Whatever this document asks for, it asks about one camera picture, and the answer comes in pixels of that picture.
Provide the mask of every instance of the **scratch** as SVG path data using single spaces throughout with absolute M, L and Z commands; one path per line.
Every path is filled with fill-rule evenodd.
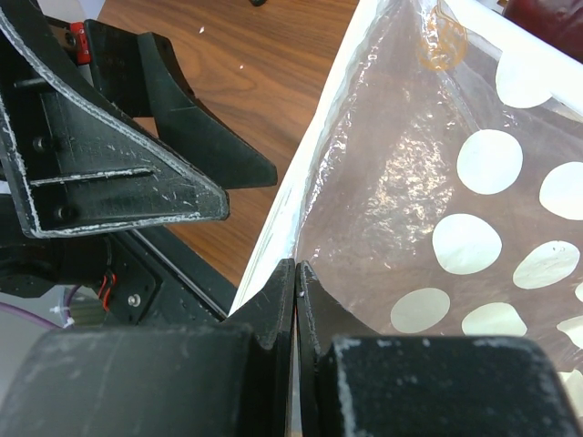
M 111 348 L 111 352 L 109 353 L 109 357 L 107 357 L 106 364 L 103 366 L 103 371 L 101 373 L 101 383 L 99 384 L 99 389 L 97 390 L 97 400 L 93 405 L 93 411 L 87 416 L 87 422 L 83 426 L 83 435 L 89 434 L 89 432 L 91 431 L 91 424 L 95 420 L 97 412 L 101 408 L 101 403 L 103 402 L 103 395 L 106 392 L 107 378 L 109 377 L 109 372 L 111 371 L 111 365 L 113 364 L 113 360 L 116 358 L 119 346 L 121 346 L 122 341 L 123 336 L 120 335 L 114 347 Z

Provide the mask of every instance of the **black 3d-printed part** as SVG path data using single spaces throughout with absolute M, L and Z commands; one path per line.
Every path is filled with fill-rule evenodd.
M 78 73 L 34 0 L 1 0 L 0 30 L 0 158 L 26 235 L 228 216 L 219 186 Z
M 170 41 L 143 34 L 138 45 L 160 139 L 225 189 L 275 185 L 275 166 L 195 98 Z

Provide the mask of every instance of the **wooden surface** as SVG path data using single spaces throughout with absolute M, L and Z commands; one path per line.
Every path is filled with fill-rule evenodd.
M 253 7 L 247 0 L 107 0 L 99 20 L 170 38 L 197 96 L 277 166 L 281 182 L 356 4 L 269 0 Z M 239 285 L 276 191 L 231 191 L 226 221 L 172 230 Z

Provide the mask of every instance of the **white circle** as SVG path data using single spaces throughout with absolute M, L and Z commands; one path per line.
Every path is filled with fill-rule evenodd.
M 577 299 L 583 302 L 583 283 L 577 285 L 577 288 L 575 289 L 575 296 Z
M 567 334 L 575 346 L 583 349 L 583 316 L 561 321 L 557 329 Z
M 571 406 L 578 417 L 583 416 L 583 374 L 578 370 L 560 371 L 558 376 L 571 400 Z
M 573 273 L 579 263 L 579 250 L 566 241 L 541 244 L 522 260 L 512 280 L 521 289 L 532 290 L 552 285 Z
M 548 173 L 540 204 L 563 219 L 583 220 L 583 162 L 568 162 Z
M 457 174 L 477 194 L 496 194 L 510 187 L 522 168 L 522 148 L 516 138 L 494 129 L 478 130 L 457 157 Z
M 405 294 L 391 310 L 391 323 L 405 334 L 434 326 L 449 311 L 449 296 L 440 289 L 420 289 Z
M 465 335 L 515 335 L 527 333 L 527 325 L 509 303 L 494 302 L 470 312 L 462 320 Z
M 537 107 L 552 97 L 542 75 L 546 69 L 534 65 L 532 59 L 517 52 L 502 53 L 496 69 L 496 92 L 505 105 Z
M 469 275 L 491 266 L 502 251 L 502 240 L 482 219 L 453 214 L 435 226 L 434 252 L 439 265 L 455 275 Z

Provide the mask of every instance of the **wire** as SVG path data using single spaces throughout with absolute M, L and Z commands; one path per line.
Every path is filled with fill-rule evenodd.
M 111 293 L 111 289 L 114 288 L 114 286 L 116 285 L 116 282 L 118 282 L 118 277 L 116 276 L 115 273 L 111 273 L 111 285 L 107 289 L 106 295 L 103 297 L 103 309 L 105 311 L 109 311 L 109 307 L 107 306 L 107 302 L 109 301 L 109 294 Z
M 106 289 L 106 284 L 107 284 L 107 274 L 103 275 L 103 282 L 101 283 L 101 288 L 99 289 L 99 293 L 97 294 L 98 299 L 101 299 L 101 293 L 103 293 L 103 290 Z
M 65 313 L 65 324 L 67 324 L 68 320 L 71 318 L 71 302 L 73 298 L 81 288 L 80 285 L 76 285 L 68 293 L 65 295 L 65 299 L 63 300 L 63 312 Z
M 15 307 L 14 305 L 10 305 L 8 303 L 0 302 L 0 311 L 7 312 L 8 314 L 13 314 L 17 317 L 20 317 L 21 319 L 31 321 L 35 325 L 40 326 L 42 328 L 47 328 L 49 330 L 52 330 L 54 328 L 59 329 L 61 328 L 52 321 L 43 319 L 42 317 L 37 316 L 36 314 L 30 311 L 23 310 L 22 308 Z

